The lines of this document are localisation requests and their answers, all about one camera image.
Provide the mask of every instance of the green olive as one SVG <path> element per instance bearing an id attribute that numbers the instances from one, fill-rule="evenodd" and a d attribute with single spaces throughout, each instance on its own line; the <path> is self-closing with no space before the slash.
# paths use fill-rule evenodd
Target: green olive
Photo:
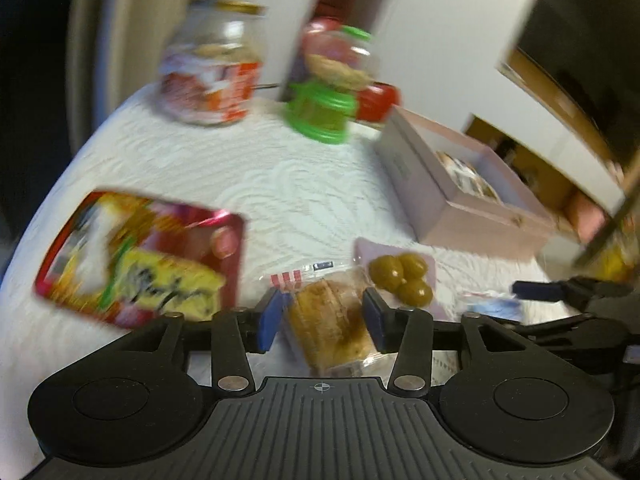
<path id="1" fill-rule="evenodd" d="M 402 270 L 404 270 L 404 278 L 406 280 L 423 277 L 429 268 L 420 254 L 403 253 L 398 256 L 398 260 L 400 260 Z"/>
<path id="2" fill-rule="evenodd" d="M 380 256 L 369 263 L 369 277 L 378 288 L 393 292 L 404 277 L 402 265 L 395 256 Z"/>
<path id="3" fill-rule="evenodd" d="M 398 300 L 408 306 L 426 306 L 433 299 L 433 291 L 423 280 L 407 280 L 396 290 Z"/>

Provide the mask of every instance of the red snack package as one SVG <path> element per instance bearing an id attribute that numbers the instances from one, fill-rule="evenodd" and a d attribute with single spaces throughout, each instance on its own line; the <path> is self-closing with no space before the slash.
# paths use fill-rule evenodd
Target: red snack package
<path id="1" fill-rule="evenodd" d="M 49 248 L 36 293 L 134 328 L 165 312 L 233 308 L 244 220 L 225 210 L 94 191 Z"/>

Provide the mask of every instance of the patterned tablecloth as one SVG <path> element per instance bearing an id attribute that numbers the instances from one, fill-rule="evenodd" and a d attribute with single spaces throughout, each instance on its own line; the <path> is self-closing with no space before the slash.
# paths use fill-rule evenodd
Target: patterned tablecloth
<path id="1" fill-rule="evenodd" d="M 293 132 L 279 111 L 277 104 L 256 100 L 241 123 L 189 126 L 158 113 L 149 86 L 123 104 L 76 156 L 31 221 L 0 289 L 2 480 L 21 478 L 42 459 L 26 417 L 37 384 L 123 333 L 55 308 L 33 291 L 47 248 L 91 190 L 131 189 L 244 215 L 249 222 L 240 303 L 252 301 L 261 275 L 318 260 L 348 260 L 359 236 L 415 245 L 372 148 L 375 130 L 354 126 L 350 142 L 328 146 Z M 437 262 L 436 297 L 450 313 L 458 287 L 505 288 L 516 279 L 545 279 L 535 261 L 420 248 Z M 562 304 L 528 304 L 525 321 L 567 314 Z M 251 363 L 257 381 L 300 369 L 281 338 L 268 358 Z M 436 352 L 433 382 L 446 381 L 455 368 L 455 355 Z M 191 373 L 205 383 L 206 361 L 196 360 Z"/>

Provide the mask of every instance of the gumball machine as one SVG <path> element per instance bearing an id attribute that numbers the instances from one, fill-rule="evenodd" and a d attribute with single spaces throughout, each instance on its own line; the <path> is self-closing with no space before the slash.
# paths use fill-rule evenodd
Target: gumball machine
<path id="1" fill-rule="evenodd" d="M 287 120 L 304 136 L 340 144 L 358 111 L 356 94 L 372 82 L 377 68 L 370 35 L 348 26 L 314 34 L 305 48 L 305 62 L 312 77 L 294 86 Z"/>

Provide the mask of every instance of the cardboard box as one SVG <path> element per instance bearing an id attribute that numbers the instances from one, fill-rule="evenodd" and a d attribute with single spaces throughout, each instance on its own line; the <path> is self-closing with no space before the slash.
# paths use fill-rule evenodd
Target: cardboard box
<path id="1" fill-rule="evenodd" d="M 376 151 L 420 243 L 528 260 L 553 232 L 553 219 L 488 146 L 396 107 Z M 502 203 L 463 192 L 435 152 L 471 164 Z"/>

